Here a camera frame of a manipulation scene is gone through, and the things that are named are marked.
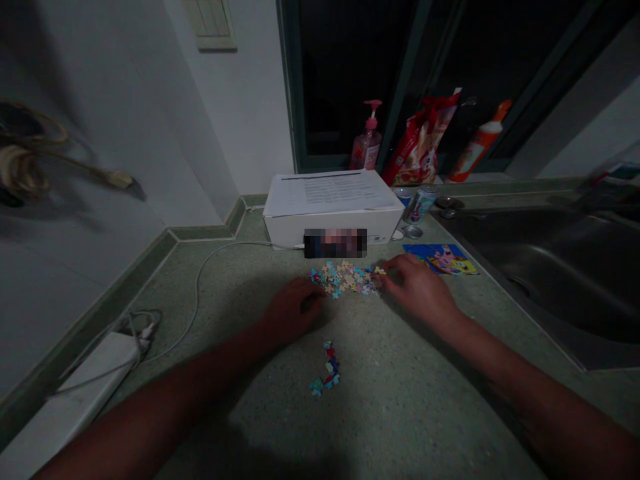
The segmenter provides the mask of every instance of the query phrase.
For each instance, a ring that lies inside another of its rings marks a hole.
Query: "pink soap bottle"
[[[365,131],[353,141],[349,170],[374,170],[380,152],[382,135],[375,129],[378,126],[375,110],[382,105],[382,101],[367,100],[365,104],[371,106],[371,116],[365,122]]]

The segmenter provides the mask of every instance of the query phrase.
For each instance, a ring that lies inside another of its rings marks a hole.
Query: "hand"
[[[398,255],[386,262],[383,268],[398,270],[403,280],[398,285],[388,275],[381,275],[384,289],[420,320],[433,324],[459,311],[444,280],[416,256]]]
[[[258,325],[275,345],[291,343],[310,328],[326,296],[311,280],[296,278],[275,294]]]

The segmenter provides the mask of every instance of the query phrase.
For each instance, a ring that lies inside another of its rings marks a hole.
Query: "extension cord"
[[[147,348],[149,342],[140,340],[140,344]],[[60,390],[74,387],[128,361],[131,364],[50,398],[0,454],[0,478],[24,480],[40,470],[92,422],[128,374],[138,354],[134,337],[108,333]]]

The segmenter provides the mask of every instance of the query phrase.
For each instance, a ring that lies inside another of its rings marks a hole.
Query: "spongebob puzzle picture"
[[[478,275],[471,261],[457,245],[422,244],[403,245],[405,252],[412,253],[428,264],[437,274]]]

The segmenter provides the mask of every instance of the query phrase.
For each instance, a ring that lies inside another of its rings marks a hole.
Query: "red plastic bag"
[[[462,88],[450,97],[425,97],[424,110],[407,120],[391,161],[382,172],[387,185],[420,185],[433,183],[438,171],[437,148],[457,108]]]

